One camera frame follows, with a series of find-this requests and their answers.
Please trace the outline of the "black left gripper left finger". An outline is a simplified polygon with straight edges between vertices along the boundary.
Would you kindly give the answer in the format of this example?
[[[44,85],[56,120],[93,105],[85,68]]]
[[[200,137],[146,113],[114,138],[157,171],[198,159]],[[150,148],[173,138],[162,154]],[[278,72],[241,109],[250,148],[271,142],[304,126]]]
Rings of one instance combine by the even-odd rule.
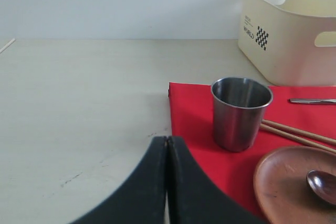
[[[154,137],[122,185],[73,223],[164,223],[166,155],[167,137]]]

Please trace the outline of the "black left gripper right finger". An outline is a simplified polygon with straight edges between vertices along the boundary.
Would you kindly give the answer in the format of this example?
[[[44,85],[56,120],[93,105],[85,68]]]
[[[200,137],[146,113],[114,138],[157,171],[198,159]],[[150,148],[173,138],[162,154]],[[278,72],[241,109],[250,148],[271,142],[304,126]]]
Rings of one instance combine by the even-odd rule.
[[[210,180],[178,136],[167,139],[167,198],[170,223],[264,223]]]

